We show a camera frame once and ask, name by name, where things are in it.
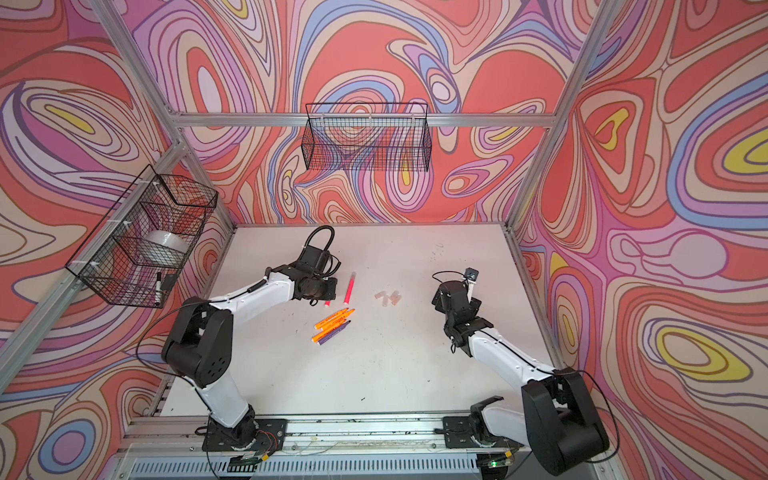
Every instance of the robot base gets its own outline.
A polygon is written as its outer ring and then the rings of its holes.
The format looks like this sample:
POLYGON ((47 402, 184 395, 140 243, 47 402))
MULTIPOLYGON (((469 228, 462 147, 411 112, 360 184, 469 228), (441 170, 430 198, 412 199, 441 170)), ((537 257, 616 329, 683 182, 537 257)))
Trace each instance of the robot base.
POLYGON ((283 449, 286 419, 255 419, 253 407, 234 428, 208 418, 208 430, 203 440, 204 452, 269 452, 283 449))
POLYGON ((443 417, 442 434, 447 449, 476 449, 478 447, 490 449, 492 447, 506 447, 513 452, 523 445, 514 440, 496 435, 487 435, 479 439, 476 432, 472 431, 472 421, 469 416, 443 417))

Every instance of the psychedelic patterned wall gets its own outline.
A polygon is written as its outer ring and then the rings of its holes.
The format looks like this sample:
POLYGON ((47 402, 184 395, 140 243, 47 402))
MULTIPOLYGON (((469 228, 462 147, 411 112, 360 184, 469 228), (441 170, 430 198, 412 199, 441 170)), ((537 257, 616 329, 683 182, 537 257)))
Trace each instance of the psychedelic patterned wall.
MULTIPOLYGON (((0 4, 0 288, 4 342, 122 190, 169 142, 86 2, 0 4)), ((166 310, 223 246, 213 217, 166 310)), ((158 375, 132 357, 156 310, 83 291, 0 396, 0 478, 96 478, 158 375)), ((159 361, 168 321, 142 345, 159 361)))
POLYGON ((555 0, 120 3, 169 104, 187 112, 301 112, 358 91, 444 113, 534 99, 531 111, 553 111, 596 9, 555 0))
POLYGON ((425 172, 307 171, 301 128, 190 127, 234 223, 504 221, 543 128, 461 127, 425 172))
POLYGON ((603 50, 515 223, 528 270, 625 478, 766 478, 768 4, 632 0, 603 50))
MULTIPOLYGON (((588 2, 142 2, 123 10, 171 108, 301 112, 311 101, 551 112, 588 2)), ((433 129, 428 174, 305 172, 299 128, 188 128, 235 223, 500 221, 541 139, 433 129)))

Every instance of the metal grate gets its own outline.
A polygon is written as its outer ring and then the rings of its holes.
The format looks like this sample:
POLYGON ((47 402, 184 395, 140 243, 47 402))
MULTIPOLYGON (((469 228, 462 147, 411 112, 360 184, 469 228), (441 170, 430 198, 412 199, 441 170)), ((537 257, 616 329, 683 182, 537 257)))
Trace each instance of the metal grate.
POLYGON ((155 174, 93 257, 80 270, 71 258, 67 268, 107 303, 161 308, 217 199, 215 190, 194 180, 155 174), (172 233, 181 248, 151 241, 156 233, 172 233))
POLYGON ((307 170, 428 171, 432 135, 424 103, 307 104, 307 170))
MULTIPOLYGON (((219 476, 290 477, 295 475, 408 475, 476 474, 476 455, 467 453, 423 453, 404 455, 274 455, 260 465, 227 470, 228 458, 210 457, 219 476)), ((129 478, 210 478, 205 457, 137 458, 129 478)))

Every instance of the black wire mesh basket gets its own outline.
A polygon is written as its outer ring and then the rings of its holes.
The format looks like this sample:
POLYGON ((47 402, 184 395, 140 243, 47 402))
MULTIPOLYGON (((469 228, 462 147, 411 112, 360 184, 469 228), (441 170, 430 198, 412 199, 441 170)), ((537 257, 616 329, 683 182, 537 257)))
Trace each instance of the black wire mesh basket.
POLYGON ((162 308, 217 200, 187 177, 154 174, 91 259, 77 268, 73 255, 67 269, 111 305, 162 308))
POLYGON ((306 104, 306 169, 426 172, 432 159, 428 112, 421 102, 306 104))

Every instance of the white table surface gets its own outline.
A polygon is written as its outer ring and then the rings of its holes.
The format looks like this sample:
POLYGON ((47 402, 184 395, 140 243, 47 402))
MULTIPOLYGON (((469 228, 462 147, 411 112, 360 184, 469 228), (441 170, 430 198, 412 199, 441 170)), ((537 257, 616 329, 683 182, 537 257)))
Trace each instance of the white table surface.
MULTIPOLYGON (((312 230, 239 228, 212 296, 255 283, 267 266, 293 262, 312 230)), ((327 232, 318 233, 313 244, 322 247, 326 239, 327 232)), ((479 315, 550 361, 499 225, 337 227, 330 251, 342 262, 330 308, 292 300, 235 331, 230 371, 257 414, 434 412, 466 410, 493 395, 519 398, 485 365, 461 350, 451 354, 445 317, 431 304, 438 287, 431 275, 439 270, 479 270, 479 315), (318 346, 314 324, 343 308, 352 271, 352 322, 318 346), (398 290, 402 299, 384 307, 373 298, 382 290, 398 290)), ((162 415, 206 414, 189 385, 174 382, 162 415)))

